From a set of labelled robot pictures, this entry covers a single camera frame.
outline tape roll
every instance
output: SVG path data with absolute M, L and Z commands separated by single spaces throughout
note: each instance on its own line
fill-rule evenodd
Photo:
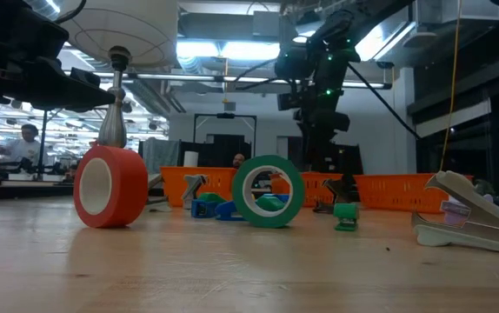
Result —
M 277 171 L 289 185 L 289 200 L 282 209 L 261 209 L 252 199 L 251 184 L 264 171 Z M 257 156 L 244 162 L 232 182 L 232 198 L 238 212 L 256 227 L 278 228 L 289 223 L 302 208 L 305 198 L 303 180 L 291 161 L 279 156 Z
M 74 204 L 90 227 L 123 227 L 132 223 L 147 201 L 147 170 L 130 150 L 96 146 L 77 169 Z

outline red tape roll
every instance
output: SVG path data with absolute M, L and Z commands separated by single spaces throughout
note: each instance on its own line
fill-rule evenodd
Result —
M 147 201 L 147 170 L 130 150 L 96 146 L 79 164 L 74 204 L 90 227 L 123 227 L 142 213 Z

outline green object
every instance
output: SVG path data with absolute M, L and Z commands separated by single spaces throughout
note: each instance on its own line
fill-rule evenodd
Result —
M 333 212 L 338 217 L 338 225 L 335 230 L 355 231 L 357 228 L 358 211 L 355 203 L 337 203 Z
M 251 197 L 251 183 L 259 173 L 266 170 L 280 172 L 291 185 L 289 201 L 283 203 L 282 210 L 264 210 Z M 279 228 L 289 223 L 302 208 L 305 188 L 300 173 L 291 161 L 280 156 L 257 156 L 244 162 L 234 176 L 232 198 L 238 212 L 252 225 Z
M 284 202 L 280 201 L 276 196 L 261 196 L 257 199 L 256 204 L 263 210 L 275 212 L 284 208 Z
M 202 200 L 204 202 L 216 202 L 216 203 L 225 203 L 226 200 L 224 200 L 221 196 L 217 195 L 214 192 L 204 192 L 199 197 L 197 200 Z

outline workbench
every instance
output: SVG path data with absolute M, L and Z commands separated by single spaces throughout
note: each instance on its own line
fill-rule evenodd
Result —
M 278 230 L 174 209 L 95 230 L 69 197 L 0 201 L 0 312 L 499 312 L 499 253 L 419 246 L 406 212 L 335 225 L 311 209 Z

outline white shirt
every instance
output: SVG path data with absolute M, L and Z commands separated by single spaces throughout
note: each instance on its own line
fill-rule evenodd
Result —
M 34 140 L 32 143 L 28 143 L 23 139 L 17 139 L 10 142 L 6 146 L 6 150 L 10 152 L 10 162 L 20 162 L 23 157 L 29 158 L 34 166 L 37 166 L 39 162 L 39 150 L 41 149 L 41 144 Z M 43 164 L 47 165 L 49 162 L 49 157 L 47 156 L 47 151 L 43 152 Z

